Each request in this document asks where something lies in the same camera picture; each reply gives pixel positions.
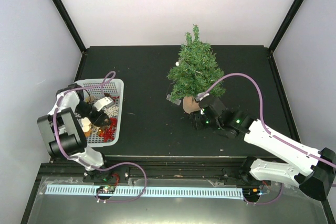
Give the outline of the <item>red gift box ornament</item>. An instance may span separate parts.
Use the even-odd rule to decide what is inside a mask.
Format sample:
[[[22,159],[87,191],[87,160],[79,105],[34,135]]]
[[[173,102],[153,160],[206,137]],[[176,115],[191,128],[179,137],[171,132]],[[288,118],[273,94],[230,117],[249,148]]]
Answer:
[[[111,125],[110,127],[117,127],[118,120],[116,118],[110,118]]]

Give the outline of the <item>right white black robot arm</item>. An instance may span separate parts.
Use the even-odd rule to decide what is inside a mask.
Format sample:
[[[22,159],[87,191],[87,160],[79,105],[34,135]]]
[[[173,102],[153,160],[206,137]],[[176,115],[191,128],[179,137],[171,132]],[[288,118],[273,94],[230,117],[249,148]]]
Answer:
[[[195,98],[200,111],[190,115],[196,129],[212,127],[228,139],[242,136],[243,141],[258,146],[282,161],[268,162],[249,157],[238,171],[239,179],[272,180],[299,188],[308,197],[325,201],[335,179],[335,152],[327,147],[318,150],[296,142],[251,118],[243,111],[231,111],[210,94]]]

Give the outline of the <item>small green christmas tree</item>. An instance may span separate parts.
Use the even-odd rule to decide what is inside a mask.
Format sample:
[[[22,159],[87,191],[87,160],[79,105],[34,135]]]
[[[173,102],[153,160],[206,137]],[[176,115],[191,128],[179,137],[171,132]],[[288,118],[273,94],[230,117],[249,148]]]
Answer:
[[[178,53],[178,64],[170,69],[167,78],[173,83],[171,98],[196,97],[205,92],[224,76],[216,60],[212,46],[200,40],[197,25],[193,32],[185,34],[185,43]]]

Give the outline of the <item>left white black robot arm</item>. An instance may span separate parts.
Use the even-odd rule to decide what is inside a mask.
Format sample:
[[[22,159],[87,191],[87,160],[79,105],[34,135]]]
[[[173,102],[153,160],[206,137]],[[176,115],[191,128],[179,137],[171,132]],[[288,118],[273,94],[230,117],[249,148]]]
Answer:
[[[73,83],[56,93],[56,102],[48,114],[37,119],[46,150],[52,158],[66,158],[93,171],[102,182],[113,174],[102,153],[87,143],[85,130],[91,126],[109,127],[112,120],[102,109],[85,101],[86,88]]]

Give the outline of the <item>red snowflake ornament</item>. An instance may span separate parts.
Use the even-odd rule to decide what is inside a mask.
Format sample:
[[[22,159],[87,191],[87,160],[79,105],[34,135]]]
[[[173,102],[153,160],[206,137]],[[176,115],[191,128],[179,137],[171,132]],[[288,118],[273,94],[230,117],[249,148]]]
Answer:
[[[98,136],[103,138],[103,142],[112,142],[114,140],[114,134],[116,129],[114,127],[109,127],[104,130],[100,129],[98,131]]]

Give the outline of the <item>wooden slice ornament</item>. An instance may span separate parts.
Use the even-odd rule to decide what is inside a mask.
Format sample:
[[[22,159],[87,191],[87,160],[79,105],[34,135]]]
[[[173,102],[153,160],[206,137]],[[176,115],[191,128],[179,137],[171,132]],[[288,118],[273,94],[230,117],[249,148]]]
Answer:
[[[84,133],[87,133],[91,130],[91,121],[88,118],[82,118],[79,120],[81,128]]]

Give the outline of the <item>white plastic basket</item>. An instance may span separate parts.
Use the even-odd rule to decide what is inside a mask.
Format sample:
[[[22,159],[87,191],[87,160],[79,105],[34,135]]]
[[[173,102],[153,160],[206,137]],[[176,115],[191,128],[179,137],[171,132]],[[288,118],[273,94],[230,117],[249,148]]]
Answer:
[[[110,82],[107,82],[103,87],[100,85],[103,82],[107,82],[105,79],[85,79],[78,80],[75,83],[84,87],[84,98],[85,101],[89,101],[91,104],[94,104],[101,98],[104,98],[104,93],[109,93],[114,103],[119,107],[119,114],[116,118],[118,120],[117,127],[115,127],[114,140],[112,142],[103,142],[103,138],[98,136],[98,127],[94,126],[92,128],[92,133],[87,137],[87,143],[92,148],[106,147],[116,144],[119,139],[119,132],[121,127],[121,116],[122,116],[122,104],[123,104],[123,90],[124,83],[120,79],[113,79]]]

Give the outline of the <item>terracotta tree pot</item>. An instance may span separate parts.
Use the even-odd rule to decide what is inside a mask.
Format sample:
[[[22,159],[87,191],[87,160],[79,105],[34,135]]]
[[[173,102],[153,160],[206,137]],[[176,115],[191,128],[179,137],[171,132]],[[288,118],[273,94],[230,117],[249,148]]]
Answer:
[[[187,114],[199,111],[200,109],[201,108],[199,107],[193,96],[183,98],[183,110]]]

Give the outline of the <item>white snowflake ornament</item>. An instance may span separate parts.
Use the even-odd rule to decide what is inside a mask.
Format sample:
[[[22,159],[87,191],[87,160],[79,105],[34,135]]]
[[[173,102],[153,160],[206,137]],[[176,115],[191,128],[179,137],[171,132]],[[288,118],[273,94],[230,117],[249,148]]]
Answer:
[[[117,118],[119,114],[119,107],[116,105],[112,105],[110,107],[104,107],[103,112],[109,117],[109,118]]]

